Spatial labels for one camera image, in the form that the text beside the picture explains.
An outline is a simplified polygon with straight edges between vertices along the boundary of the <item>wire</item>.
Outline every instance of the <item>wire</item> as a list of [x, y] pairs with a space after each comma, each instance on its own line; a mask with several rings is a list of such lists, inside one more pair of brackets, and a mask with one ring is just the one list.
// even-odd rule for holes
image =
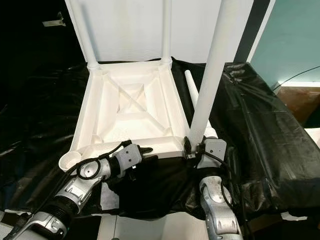
[[[249, 223], [248, 223], [248, 219], [247, 219], [247, 215], [246, 215], [246, 209], [245, 209], [245, 201], [244, 201], [244, 196], [243, 196], [243, 193], [238, 185], [237, 182], [235, 182], [235, 180], [237, 180], [237, 176], [235, 174], [235, 172], [233, 171], [233, 169], [231, 169], [231, 167], [226, 163], [224, 162], [222, 159], [220, 159], [219, 157], [213, 155], [213, 154], [210, 154], [209, 152], [207, 151], [204, 151], [203, 154], [211, 157], [212, 159], [215, 159], [217, 160], [219, 163], [221, 163], [227, 170], [228, 172], [230, 173], [231, 177], [230, 177], [230, 182], [231, 182], [231, 186], [233, 189], [236, 190], [237, 194], [238, 194], [238, 198], [239, 198], [239, 205], [240, 205], [240, 209], [241, 209], [241, 213], [242, 213], [242, 220], [243, 220], [243, 227], [244, 227], [244, 235], [246, 236], [247, 235], [247, 230], [249, 232], [249, 236], [252, 240], [255, 239], [255, 236], [253, 234], [253, 232], [251, 231], [251, 228], [249, 226]], [[224, 185], [223, 185], [223, 180], [221, 181], [221, 192], [222, 192], [222, 196], [223, 196], [223, 199], [225, 201], [225, 203], [228, 205], [228, 207], [232, 210], [235, 209], [235, 204], [230, 204], [229, 201], [227, 200], [227, 197], [226, 197], [226, 194], [225, 194], [225, 190], [224, 190]]]
[[233, 209], [233, 206], [231, 205], [231, 203], [228, 201], [227, 197], [226, 197], [226, 194], [225, 194], [225, 187], [224, 187], [224, 184], [223, 184], [223, 179], [221, 181], [221, 192], [222, 192], [222, 196], [223, 196], [223, 199], [225, 201], [225, 203], [228, 205], [228, 207], [230, 209]]
[[101, 154], [98, 158], [99, 159], [103, 159], [105, 157], [108, 157], [110, 154], [113, 154], [115, 151], [117, 151], [119, 148], [121, 148], [121, 146], [123, 146], [123, 142], [121, 142], [118, 146], [116, 146], [113, 150], [111, 150], [110, 152]]
[[66, 179], [72, 174], [72, 172], [76, 170], [76, 165], [74, 165], [73, 167], [71, 167], [68, 171], [66, 171], [64, 173], [64, 175], [62, 176], [62, 178], [60, 178], [60, 180], [58, 181], [58, 183], [55, 185], [55, 187], [52, 189], [52, 191], [47, 195], [47, 197], [44, 199], [44, 201], [42, 201], [42, 203], [38, 206], [38, 208], [36, 208], [32, 213], [35, 214], [37, 212], [39, 212], [40, 209], [42, 209], [42, 207], [48, 202], [49, 198], [51, 198], [51, 196], [56, 193], [56, 191], [58, 189], [60, 189], [62, 187], [62, 184], [66, 181]]
[[295, 77], [297, 77], [297, 76], [299, 76], [299, 75], [301, 75], [301, 74], [304, 74], [304, 73], [306, 73], [306, 72], [309, 72], [309, 71], [314, 70], [314, 69], [317, 69], [317, 68], [320, 68], [320, 65], [319, 65], [319, 66], [312, 67], [312, 68], [310, 68], [310, 69], [308, 69], [308, 70], [302, 71], [302, 72], [300, 72], [300, 73], [298, 73], [298, 74], [290, 77], [289, 79], [285, 80], [283, 83], [279, 84], [279, 85], [276, 86], [274, 89], [272, 89], [272, 91], [280, 88], [284, 83], [290, 81], [291, 79], [294, 79]]

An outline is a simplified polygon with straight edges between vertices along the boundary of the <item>white wall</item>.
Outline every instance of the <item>white wall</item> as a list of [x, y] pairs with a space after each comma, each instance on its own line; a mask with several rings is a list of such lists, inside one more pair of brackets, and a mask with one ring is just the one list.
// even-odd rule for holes
[[[69, 0], [65, 0], [73, 24]], [[221, 0], [173, 0], [171, 55], [204, 63]], [[223, 0], [234, 4], [238, 21], [227, 62], [236, 54], [253, 0]], [[79, 0], [98, 61], [146, 61], [161, 57], [162, 0]]]

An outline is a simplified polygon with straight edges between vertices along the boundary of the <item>black tarp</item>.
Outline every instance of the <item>black tarp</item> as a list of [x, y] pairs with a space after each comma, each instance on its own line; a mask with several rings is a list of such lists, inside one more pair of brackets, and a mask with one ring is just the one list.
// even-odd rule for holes
[[[193, 106], [184, 71], [198, 89], [204, 64], [173, 59], [172, 74], [191, 124]], [[0, 208], [32, 211], [63, 172], [88, 79], [85, 65], [42, 67], [0, 112]], [[285, 105], [247, 63], [224, 67], [210, 122], [227, 142], [225, 161], [235, 170], [249, 217], [320, 207], [320, 150]], [[158, 218], [184, 211], [203, 219], [198, 183], [202, 172], [184, 158], [160, 159], [137, 167], [136, 181], [110, 183], [119, 194], [114, 214]], [[98, 185], [82, 215], [101, 213]]]

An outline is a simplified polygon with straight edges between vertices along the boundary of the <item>teal wall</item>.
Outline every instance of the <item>teal wall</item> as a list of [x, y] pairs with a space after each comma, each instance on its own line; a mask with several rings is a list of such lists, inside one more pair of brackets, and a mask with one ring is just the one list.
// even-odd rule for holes
[[[320, 65], [320, 0], [276, 0], [251, 64], [272, 87]], [[320, 68], [291, 81], [319, 82]]]

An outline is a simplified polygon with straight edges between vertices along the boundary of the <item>white plastic tube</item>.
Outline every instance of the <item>white plastic tube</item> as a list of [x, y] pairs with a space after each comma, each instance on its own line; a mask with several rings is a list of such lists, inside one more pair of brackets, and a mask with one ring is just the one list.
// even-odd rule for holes
[[96, 68], [99, 64], [96, 60], [94, 49], [92, 48], [91, 40], [88, 34], [87, 25], [82, 14], [81, 6], [78, 0], [70, 0], [71, 9], [73, 12], [76, 27], [78, 29], [80, 39], [82, 42], [83, 50], [88, 62], [89, 69]]
[[[189, 70], [186, 70], [184, 72], [184, 75], [185, 75], [185, 78], [186, 78], [186, 83], [187, 83], [188, 88], [189, 88], [189, 93], [190, 93], [190, 96], [191, 96], [192, 105], [195, 108], [196, 105], [197, 105], [199, 93], [198, 93], [197, 87], [195, 85], [194, 78], [191, 75], [191, 72]], [[206, 123], [206, 127], [205, 127], [205, 130], [204, 130], [204, 135], [207, 138], [208, 137], [218, 138], [216, 130], [211, 126], [209, 121]]]
[[211, 42], [208, 60], [202, 78], [199, 97], [189, 132], [192, 150], [202, 141], [209, 115], [215, 100], [221, 74], [228, 52], [229, 37], [232, 26], [236, 23], [232, 1], [222, 0]]
[[171, 18], [172, 0], [163, 0], [162, 61], [171, 63]]

